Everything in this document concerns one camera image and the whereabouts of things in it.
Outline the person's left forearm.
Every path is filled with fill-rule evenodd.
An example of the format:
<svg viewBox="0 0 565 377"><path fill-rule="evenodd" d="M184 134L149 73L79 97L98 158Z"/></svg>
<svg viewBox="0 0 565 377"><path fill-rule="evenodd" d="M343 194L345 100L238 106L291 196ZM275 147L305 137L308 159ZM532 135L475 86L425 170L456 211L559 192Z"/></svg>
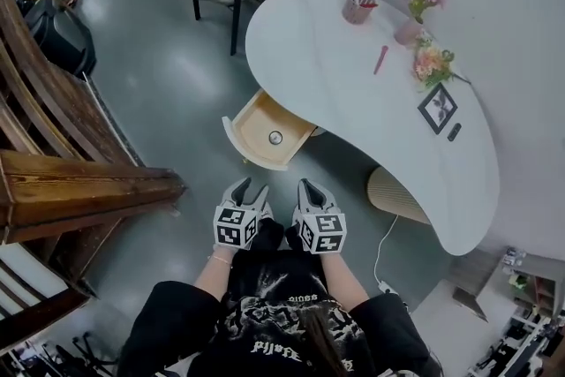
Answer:
<svg viewBox="0 0 565 377"><path fill-rule="evenodd" d="M221 301L228 288L235 253L234 248L215 245L194 286Z"/></svg>

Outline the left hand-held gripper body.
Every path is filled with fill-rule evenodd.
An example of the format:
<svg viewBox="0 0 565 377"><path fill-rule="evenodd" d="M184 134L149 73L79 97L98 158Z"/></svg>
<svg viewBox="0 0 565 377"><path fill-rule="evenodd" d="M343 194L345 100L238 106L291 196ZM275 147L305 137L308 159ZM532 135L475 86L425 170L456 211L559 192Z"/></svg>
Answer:
<svg viewBox="0 0 565 377"><path fill-rule="evenodd" d="M256 207L238 207L225 200L215 209L215 243L234 249L248 249L259 231L260 211Z"/></svg>

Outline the black office chair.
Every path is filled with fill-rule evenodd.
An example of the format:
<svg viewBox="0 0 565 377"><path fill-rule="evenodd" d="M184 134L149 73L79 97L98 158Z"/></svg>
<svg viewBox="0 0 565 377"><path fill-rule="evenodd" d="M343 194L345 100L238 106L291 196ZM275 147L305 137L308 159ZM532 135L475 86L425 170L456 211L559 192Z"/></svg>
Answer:
<svg viewBox="0 0 565 377"><path fill-rule="evenodd" d="M73 355L62 345L44 343L42 357L57 377L115 377L116 359L103 359L94 354L89 343L90 333L73 337L72 345L78 351Z"/></svg>

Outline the peach and yellow flower bouquet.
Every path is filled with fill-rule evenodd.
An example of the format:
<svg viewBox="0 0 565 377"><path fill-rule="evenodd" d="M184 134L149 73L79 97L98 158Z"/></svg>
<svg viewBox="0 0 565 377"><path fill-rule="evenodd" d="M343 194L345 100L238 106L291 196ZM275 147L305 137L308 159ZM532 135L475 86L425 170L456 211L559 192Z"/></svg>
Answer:
<svg viewBox="0 0 565 377"><path fill-rule="evenodd" d="M435 87L452 79L470 85L469 80L453 71L454 61L454 52L438 47L430 36L421 34L414 45L412 74L424 89Z"/></svg>

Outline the pink pen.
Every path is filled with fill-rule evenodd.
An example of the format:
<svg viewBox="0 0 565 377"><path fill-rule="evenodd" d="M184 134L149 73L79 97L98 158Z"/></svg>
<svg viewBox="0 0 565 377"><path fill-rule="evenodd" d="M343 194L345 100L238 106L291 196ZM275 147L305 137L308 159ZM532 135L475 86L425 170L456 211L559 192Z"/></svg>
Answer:
<svg viewBox="0 0 565 377"><path fill-rule="evenodd" d="M377 61L376 65L375 65L375 67L374 67L374 70L373 70L373 74L374 74L374 75L377 75L377 74L378 74L380 68L382 67L382 64L383 64L383 62L384 62L384 59L385 59L387 53L388 53L388 45L383 45L383 46L381 47L381 51L380 51L380 55L379 55L378 61Z"/></svg>

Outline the pink pen holder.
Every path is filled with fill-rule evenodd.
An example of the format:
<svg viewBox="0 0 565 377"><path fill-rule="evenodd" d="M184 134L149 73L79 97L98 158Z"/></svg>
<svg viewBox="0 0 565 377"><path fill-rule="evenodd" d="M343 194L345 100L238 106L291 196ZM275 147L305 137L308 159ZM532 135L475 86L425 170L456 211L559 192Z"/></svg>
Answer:
<svg viewBox="0 0 565 377"><path fill-rule="evenodd" d="M377 8L362 9L359 4L377 3L377 0L346 0L342 9L343 18L352 25L365 23L371 13Z"/></svg>

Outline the wooden desk drawer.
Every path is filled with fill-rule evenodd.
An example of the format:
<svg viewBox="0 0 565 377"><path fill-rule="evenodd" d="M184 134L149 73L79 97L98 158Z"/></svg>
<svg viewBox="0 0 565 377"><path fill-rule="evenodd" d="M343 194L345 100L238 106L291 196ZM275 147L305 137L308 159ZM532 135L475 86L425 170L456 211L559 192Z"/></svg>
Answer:
<svg viewBox="0 0 565 377"><path fill-rule="evenodd" d="M290 160L316 129L262 89L234 118L222 117L222 125L230 143L248 162L274 171L287 170ZM272 131L283 135L281 145L269 143Z"/></svg>

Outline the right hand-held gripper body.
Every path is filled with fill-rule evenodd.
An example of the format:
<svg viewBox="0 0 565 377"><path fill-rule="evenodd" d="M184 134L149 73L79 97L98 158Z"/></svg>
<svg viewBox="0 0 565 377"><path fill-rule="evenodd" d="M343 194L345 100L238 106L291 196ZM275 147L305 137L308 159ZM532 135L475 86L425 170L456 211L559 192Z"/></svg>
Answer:
<svg viewBox="0 0 565 377"><path fill-rule="evenodd" d="M331 208L294 211L294 228L298 237L298 250L310 254L340 253L346 238L345 214Z"/></svg>

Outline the person's right forearm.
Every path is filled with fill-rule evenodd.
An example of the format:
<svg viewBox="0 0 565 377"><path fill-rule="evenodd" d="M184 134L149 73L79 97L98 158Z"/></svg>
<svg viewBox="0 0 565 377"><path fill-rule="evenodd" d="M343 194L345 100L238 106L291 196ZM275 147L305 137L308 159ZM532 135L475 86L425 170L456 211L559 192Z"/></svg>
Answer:
<svg viewBox="0 0 565 377"><path fill-rule="evenodd" d="M345 311L349 312L369 299L366 290L339 253L322 254L320 262L328 293Z"/></svg>

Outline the person's black trousers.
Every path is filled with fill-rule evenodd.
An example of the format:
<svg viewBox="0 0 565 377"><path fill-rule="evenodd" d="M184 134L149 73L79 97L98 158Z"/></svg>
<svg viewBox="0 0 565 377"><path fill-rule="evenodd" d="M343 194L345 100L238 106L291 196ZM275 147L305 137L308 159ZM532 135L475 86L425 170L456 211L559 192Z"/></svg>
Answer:
<svg viewBox="0 0 565 377"><path fill-rule="evenodd" d="M296 218L292 220L288 228L272 218L261 220L259 232L252 240L250 248L238 251L234 256L233 264L307 255L299 236L298 227L299 221Z"/></svg>

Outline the white office desk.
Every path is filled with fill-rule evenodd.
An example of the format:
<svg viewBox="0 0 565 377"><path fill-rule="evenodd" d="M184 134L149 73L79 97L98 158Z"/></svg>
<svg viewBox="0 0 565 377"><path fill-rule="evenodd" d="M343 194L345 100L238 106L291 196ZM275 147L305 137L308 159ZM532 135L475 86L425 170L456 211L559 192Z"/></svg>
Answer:
<svg viewBox="0 0 565 377"><path fill-rule="evenodd" d="M565 310L555 318L518 309L502 336L464 377L537 377L565 338Z"/></svg>

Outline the white curved desk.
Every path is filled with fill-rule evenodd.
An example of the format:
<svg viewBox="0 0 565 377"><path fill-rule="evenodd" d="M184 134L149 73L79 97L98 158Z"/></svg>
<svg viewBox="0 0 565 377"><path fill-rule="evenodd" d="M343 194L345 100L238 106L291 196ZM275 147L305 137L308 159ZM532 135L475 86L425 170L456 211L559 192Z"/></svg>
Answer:
<svg viewBox="0 0 565 377"><path fill-rule="evenodd" d="M420 205L442 247L469 253L486 236L500 192L493 138L472 87L446 89L458 109L436 135L418 111L426 98L413 55L394 38L405 15L379 6L361 25L346 0L267 0L253 14L245 53L258 84L286 110L347 141L387 170ZM381 47L388 53L373 74ZM455 124L461 131L452 142Z"/></svg>

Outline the black hard case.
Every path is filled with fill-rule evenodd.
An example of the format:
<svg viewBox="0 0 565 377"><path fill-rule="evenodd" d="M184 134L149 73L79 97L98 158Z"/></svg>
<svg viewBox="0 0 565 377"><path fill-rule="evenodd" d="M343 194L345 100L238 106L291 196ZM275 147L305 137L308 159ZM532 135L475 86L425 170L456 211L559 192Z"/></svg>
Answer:
<svg viewBox="0 0 565 377"><path fill-rule="evenodd" d="M25 22L52 64L81 80L91 74L96 64L94 41L89 28L72 11L39 0Z"/></svg>

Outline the person's black printed shirt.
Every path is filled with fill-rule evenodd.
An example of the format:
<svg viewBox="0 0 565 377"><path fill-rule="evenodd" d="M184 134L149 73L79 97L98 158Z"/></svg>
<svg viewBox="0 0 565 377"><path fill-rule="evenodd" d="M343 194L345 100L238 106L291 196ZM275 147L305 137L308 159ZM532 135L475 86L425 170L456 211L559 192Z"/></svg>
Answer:
<svg viewBox="0 0 565 377"><path fill-rule="evenodd" d="M395 294L349 308L321 257L240 252L226 291L157 283L121 351L117 377L443 377Z"/></svg>

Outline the grey shelf unit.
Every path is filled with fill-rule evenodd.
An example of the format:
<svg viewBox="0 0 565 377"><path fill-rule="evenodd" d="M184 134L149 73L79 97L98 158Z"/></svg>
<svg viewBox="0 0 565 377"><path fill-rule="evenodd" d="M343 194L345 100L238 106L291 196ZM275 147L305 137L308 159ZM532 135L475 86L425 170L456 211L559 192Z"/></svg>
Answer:
<svg viewBox="0 0 565 377"><path fill-rule="evenodd" d="M529 277L525 290L509 285L512 274ZM475 249L454 258L447 280L454 285L453 299L488 322L498 301L556 318L565 310L565 261L509 247L503 254Z"/></svg>

